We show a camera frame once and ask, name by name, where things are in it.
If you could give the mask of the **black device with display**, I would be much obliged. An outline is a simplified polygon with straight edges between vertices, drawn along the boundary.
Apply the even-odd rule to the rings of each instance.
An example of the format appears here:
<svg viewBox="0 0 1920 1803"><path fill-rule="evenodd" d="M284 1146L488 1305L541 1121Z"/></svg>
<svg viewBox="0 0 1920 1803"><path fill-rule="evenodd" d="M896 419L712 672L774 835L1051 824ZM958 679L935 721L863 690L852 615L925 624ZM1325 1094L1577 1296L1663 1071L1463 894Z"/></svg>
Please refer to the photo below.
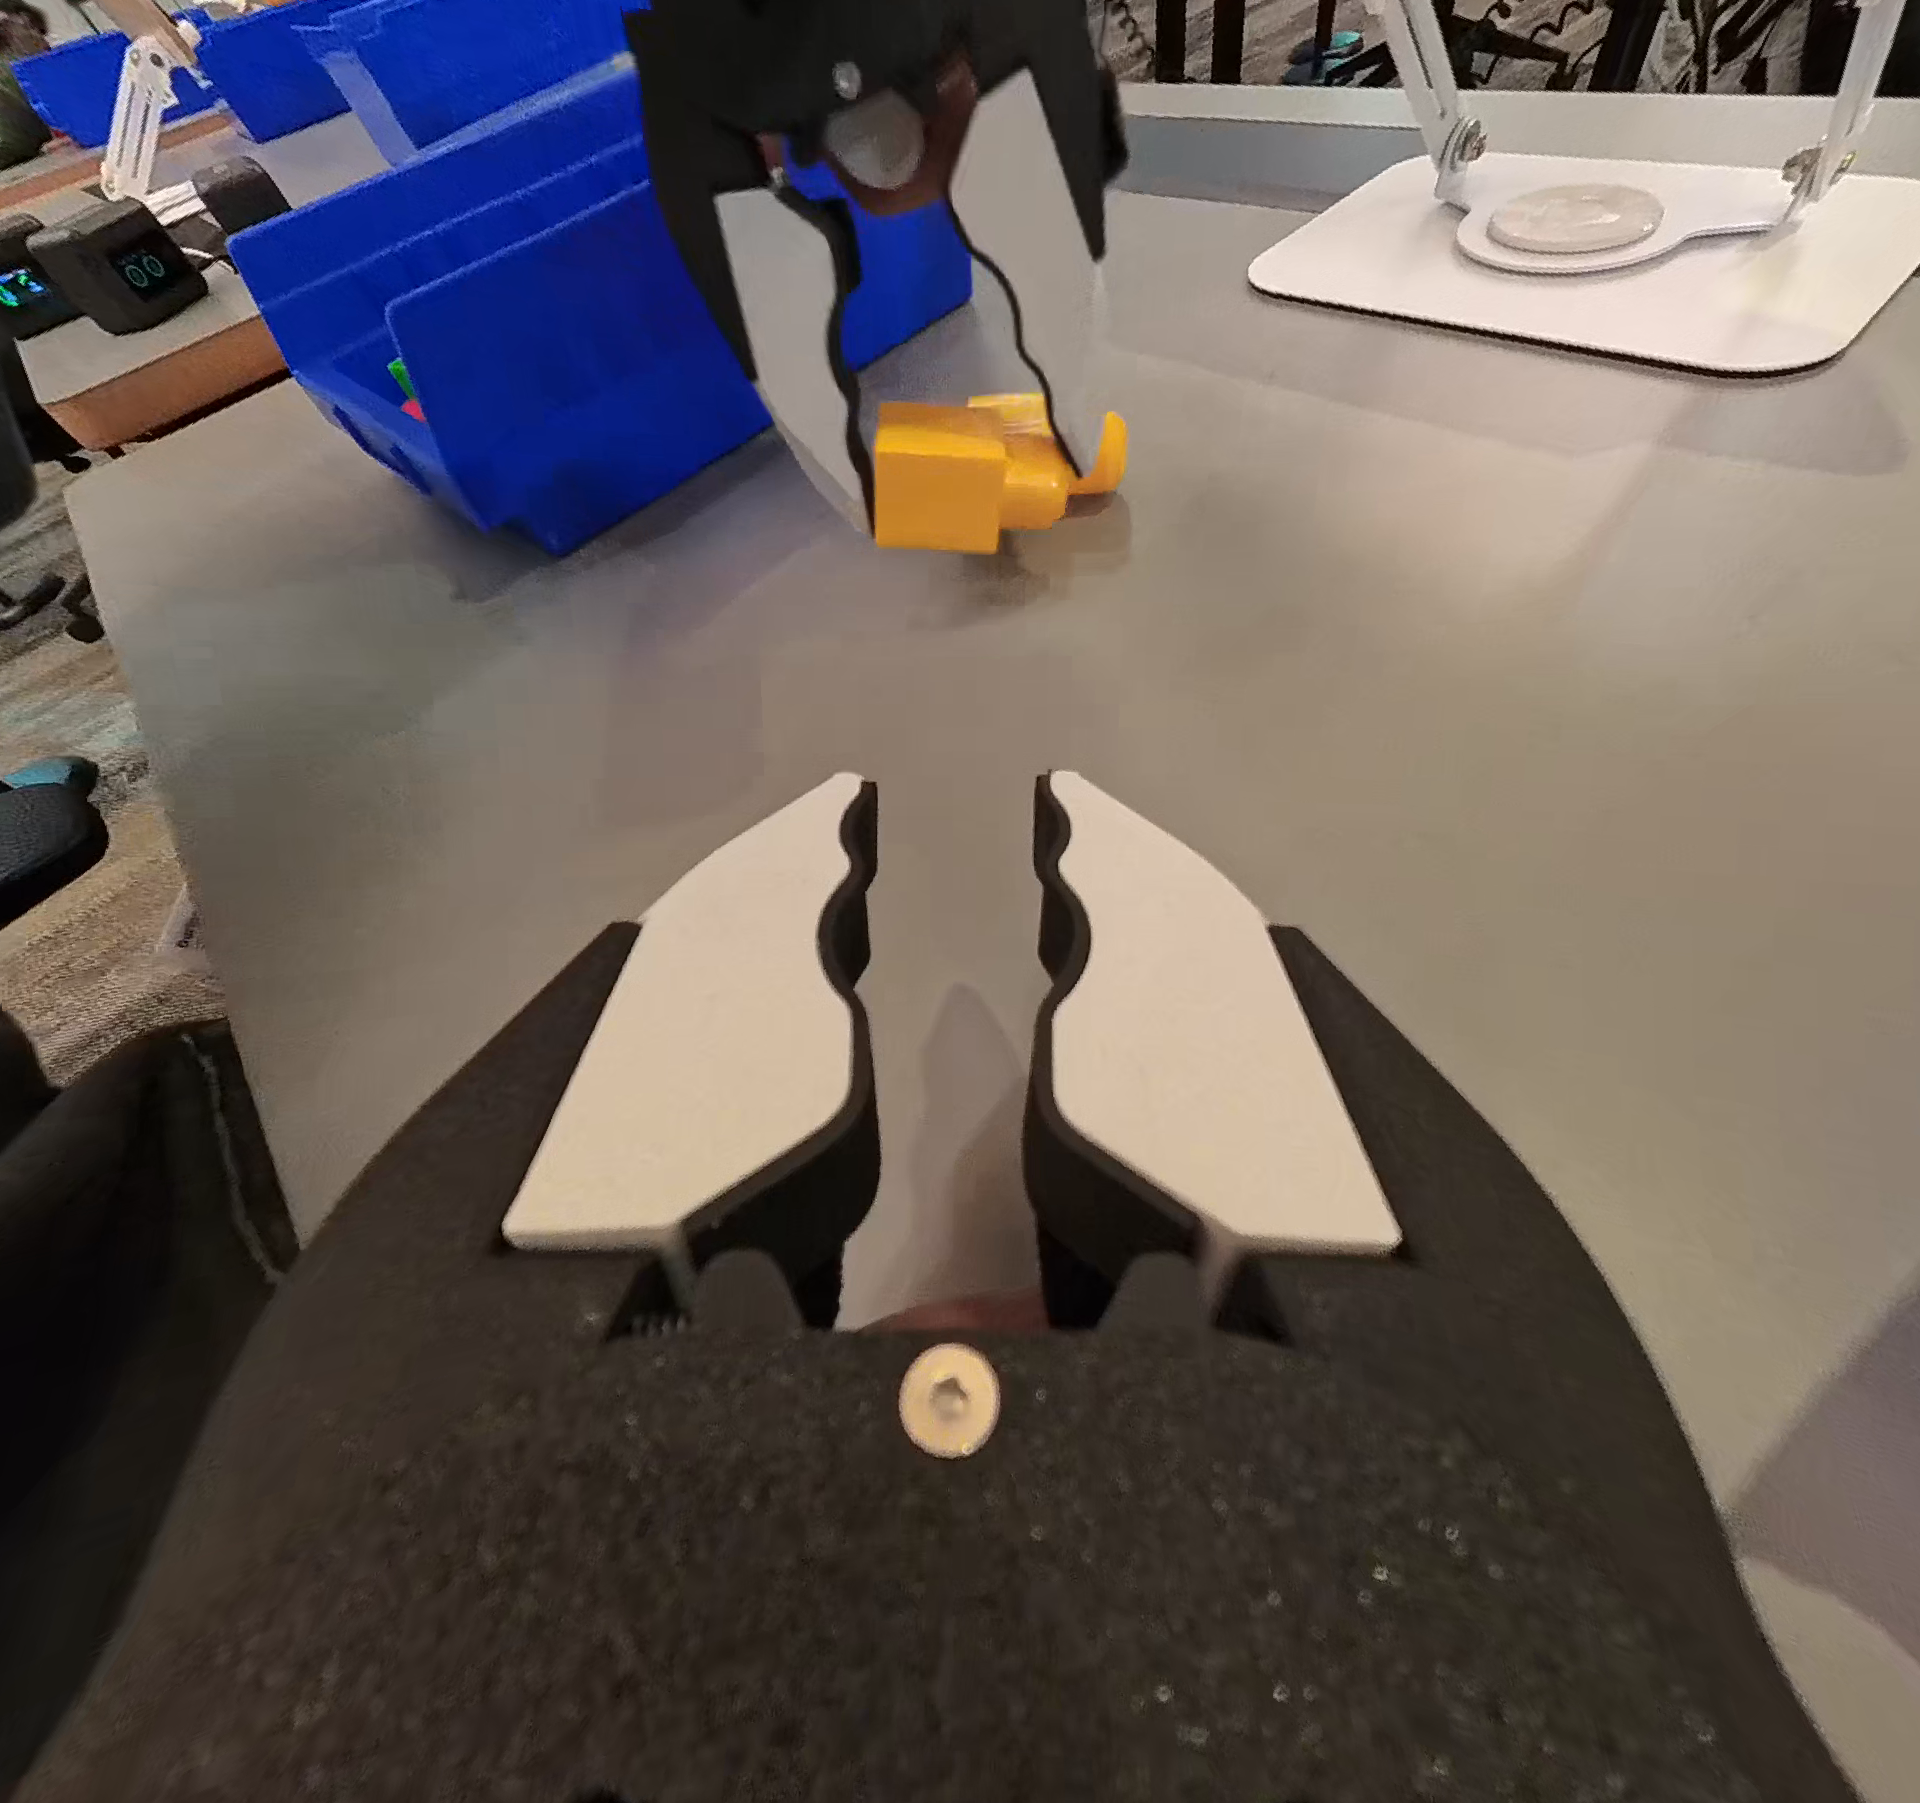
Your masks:
<svg viewBox="0 0 1920 1803"><path fill-rule="evenodd" d="M277 178L254 158L228 158L193 176L200 208L224 238L287 217L292 205Z"/></svg>
<svg viewBox="0 0 1920 1803"><path fill-rule="evenodd" d="M117 337L171 321L210 292L193 257L136 200L45 224L25 250L77 313Z"/></svg>
<svg viewBox="0 0 1920 1803"><path fill-rule="evenodd" d="M81 311L28 250L28 238L39 230L41 220L37 217L25 211L1 217L1 333L13 342L28 340L81 317Z"/></svg>

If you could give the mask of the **grey desk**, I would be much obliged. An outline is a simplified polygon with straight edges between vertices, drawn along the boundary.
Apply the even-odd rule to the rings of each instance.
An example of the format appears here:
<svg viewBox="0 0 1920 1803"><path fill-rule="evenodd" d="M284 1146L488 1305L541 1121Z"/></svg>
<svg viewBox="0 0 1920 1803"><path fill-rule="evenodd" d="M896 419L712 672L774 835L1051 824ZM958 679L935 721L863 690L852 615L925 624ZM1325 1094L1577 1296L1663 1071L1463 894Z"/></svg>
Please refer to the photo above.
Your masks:
<svg viewBox="0 0 1920 1803"><path fill-rule="evenodd" d="M1382 129L1134 102L1122 493L875 551L776 439L563 560L287 385L70 498L309 1234L579 948L878 785L881 1191L841 1318L1034 1269L1034 777L1301 927L1558 1201L1870 1798L1916 1798L1916 285L1723 382L1258 297Z"/></svg>

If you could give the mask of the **blue plastic bin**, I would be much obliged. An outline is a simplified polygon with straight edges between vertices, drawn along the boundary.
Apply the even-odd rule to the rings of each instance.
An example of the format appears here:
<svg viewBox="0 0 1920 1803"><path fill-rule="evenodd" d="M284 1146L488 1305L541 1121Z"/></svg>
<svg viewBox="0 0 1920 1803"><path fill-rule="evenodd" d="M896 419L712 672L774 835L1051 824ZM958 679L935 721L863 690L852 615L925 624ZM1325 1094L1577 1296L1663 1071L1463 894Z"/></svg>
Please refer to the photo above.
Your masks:
<svg viewBox="0 0 1920 1803"><path fill-rule="evenodd" d="M240 136L273 142L348 111L347 97L307 46L307 34L376 0L295 0L248 14L187 13L198 68Z"/></svg>
<svg viewBox="0 0 1920 1803"><path fill-rule="evenodd" d="M364 0L292 32L385 165L601 70L646 0Z"/></svg>
<svg viewBox="0 0 1920 1803"><path fill-rule="evenodd" d="M566 554L770 427L653 195L629 58L231 253L319 413L479 531Z"/></svg>
<svg viewBox="0 0 1920 1803"><path fill-rule="evenodd" d="M68 40L8 67L50 130L97 151L107 144L127 50L127 36L104 34Z"/></svg>

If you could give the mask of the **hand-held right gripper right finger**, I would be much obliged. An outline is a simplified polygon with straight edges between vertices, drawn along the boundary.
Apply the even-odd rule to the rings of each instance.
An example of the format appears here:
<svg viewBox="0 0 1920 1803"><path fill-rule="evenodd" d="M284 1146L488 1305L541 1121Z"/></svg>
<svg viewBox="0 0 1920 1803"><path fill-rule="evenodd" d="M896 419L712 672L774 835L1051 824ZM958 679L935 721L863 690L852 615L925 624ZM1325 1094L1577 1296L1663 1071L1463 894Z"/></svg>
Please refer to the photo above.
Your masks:
<svg viewBox="0 0 1920 1803"><path fill-rule="evenodd" d="M1145 1261L1200 1315L1269 1264L1404 1255L1357 1118L1264 910L1070 768L1033 793L1043 999L1021 1189L1051 1328L1093 1328Z"/></svg>

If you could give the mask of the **white stand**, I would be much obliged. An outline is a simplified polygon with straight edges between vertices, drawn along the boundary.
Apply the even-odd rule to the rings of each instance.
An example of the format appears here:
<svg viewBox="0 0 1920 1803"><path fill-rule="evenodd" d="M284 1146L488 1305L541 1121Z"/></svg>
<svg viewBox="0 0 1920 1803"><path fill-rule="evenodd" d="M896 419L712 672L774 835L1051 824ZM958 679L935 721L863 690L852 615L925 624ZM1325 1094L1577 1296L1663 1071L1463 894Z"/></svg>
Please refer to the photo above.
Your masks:
<svg viewBox="0 0 1920 1803"><path fill-rule="evenodd" d="M205 83L198 68L198 34L188 28L172 23L129 40L97 174L104 200L143 202L152 194L161 125L177 104L179 70Z"/></svg>
<svg viewBox="0 0 1920 1803"><path fill-rule="evenodd" d="M1860 0L1820 139L1781 168L1499 153L1432 0L1367 0L1424 156L1258 253L1260 297L1698 376L1830 363L1917 266L1917 182L1856 174L1908 0Z"/></svg>

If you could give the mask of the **person's left hand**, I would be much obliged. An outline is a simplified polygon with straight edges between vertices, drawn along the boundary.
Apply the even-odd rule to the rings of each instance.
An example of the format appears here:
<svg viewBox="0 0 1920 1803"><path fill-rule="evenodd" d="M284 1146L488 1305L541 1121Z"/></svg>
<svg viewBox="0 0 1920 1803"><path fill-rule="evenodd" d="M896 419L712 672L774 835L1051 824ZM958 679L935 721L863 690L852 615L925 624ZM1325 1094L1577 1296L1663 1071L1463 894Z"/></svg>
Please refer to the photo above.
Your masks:
<svg viewBox="0 0 1920 1803"><path fill-rule="evenodd" d="M946 200L978 97L965 57L950 57L922 95L885 89L833 117L828 162L849 197L876 217Z"/></svg>

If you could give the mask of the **yellow single-stud toy block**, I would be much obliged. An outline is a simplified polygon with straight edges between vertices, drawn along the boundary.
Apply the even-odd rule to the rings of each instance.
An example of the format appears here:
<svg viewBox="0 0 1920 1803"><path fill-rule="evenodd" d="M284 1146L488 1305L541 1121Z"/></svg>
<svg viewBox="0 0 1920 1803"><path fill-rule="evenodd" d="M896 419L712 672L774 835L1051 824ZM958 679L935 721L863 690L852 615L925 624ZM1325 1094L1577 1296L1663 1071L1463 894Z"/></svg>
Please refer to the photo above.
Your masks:
<svg viewBox="0 0 1920 1803"><path fill-rule="evenodd" d="M1068 514L1074 474L1019 399L886 401L872 447L875 535L883 547L993 556L1001 539Z"/></svg>

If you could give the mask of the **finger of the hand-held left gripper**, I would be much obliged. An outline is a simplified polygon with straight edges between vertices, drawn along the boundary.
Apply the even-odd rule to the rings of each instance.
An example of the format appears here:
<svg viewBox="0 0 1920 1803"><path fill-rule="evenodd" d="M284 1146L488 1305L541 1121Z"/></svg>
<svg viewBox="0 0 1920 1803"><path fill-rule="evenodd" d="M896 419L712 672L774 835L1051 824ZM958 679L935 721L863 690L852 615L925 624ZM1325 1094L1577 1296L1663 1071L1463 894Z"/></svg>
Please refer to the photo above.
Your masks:
<svg viewBox="0 0 1920 1803"><path fill-rule="evenodd" d="M734 189L717 220L747 348L747 379L814 490L864 535L872 456L844 320L860 280L852 211L798 189Z"/></svg>
<svg viewBox="0 0 1920 1803"><path fill-rule="evenodd" d="M1105 427L1093 390L1099 268L1030 68L977 97L948 208L1000 285L1053 441L1074 471L1090 474Z"/></svg>

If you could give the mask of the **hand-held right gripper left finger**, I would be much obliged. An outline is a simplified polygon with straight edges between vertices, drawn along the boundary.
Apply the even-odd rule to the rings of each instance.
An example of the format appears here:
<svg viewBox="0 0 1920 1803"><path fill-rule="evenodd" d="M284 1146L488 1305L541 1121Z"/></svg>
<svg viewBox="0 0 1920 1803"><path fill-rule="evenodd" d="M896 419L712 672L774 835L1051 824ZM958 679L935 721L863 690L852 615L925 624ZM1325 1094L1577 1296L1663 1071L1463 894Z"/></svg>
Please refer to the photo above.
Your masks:
<svg viewBox="0 0 1920 1803"><path fill-rule="evenodd" d="M517 1253L835 1257L872 1042L857 980L876 783L837 773L651 904L509 1204Z"/></svg>

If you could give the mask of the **grey wooden-edged table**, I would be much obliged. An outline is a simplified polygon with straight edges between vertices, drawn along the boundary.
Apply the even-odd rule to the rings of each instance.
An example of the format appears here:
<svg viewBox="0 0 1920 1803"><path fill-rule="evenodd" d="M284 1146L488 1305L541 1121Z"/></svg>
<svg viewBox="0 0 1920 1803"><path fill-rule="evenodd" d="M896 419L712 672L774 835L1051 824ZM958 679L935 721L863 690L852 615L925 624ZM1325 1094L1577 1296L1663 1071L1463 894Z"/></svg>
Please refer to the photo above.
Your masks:
<svg viewBox="0 0 1920 1803"><path fill-rule="evenodd" d="M266 144L208 114L161 130L156 176L179 184L239 156L259 162L292 205L385 168L352 114ZM287 381L284 358L245 280L228 263L215 263L208 291L154 331L117 337L81 320L21 340L18 369L35 403L78 447L111 451L156 441Z"/></svg>

